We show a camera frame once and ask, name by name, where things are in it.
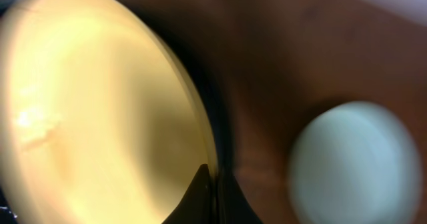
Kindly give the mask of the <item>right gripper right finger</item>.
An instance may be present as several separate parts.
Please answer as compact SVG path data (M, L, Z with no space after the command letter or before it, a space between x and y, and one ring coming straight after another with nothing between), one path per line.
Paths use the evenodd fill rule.
M262 224L232 173L220 173L217 182L218 223Z

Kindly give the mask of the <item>mint plate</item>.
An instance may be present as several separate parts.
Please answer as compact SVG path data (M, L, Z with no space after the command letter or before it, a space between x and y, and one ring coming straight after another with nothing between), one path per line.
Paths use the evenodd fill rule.
M415 142L380 105L354 101L331 108L294 142L290 199L301 223L411 223L421 190Z

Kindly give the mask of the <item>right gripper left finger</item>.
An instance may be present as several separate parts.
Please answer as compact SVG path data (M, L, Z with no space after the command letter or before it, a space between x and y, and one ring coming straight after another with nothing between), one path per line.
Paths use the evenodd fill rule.
M162 224L210 224L211 177L207 164L199 166L183 198Z

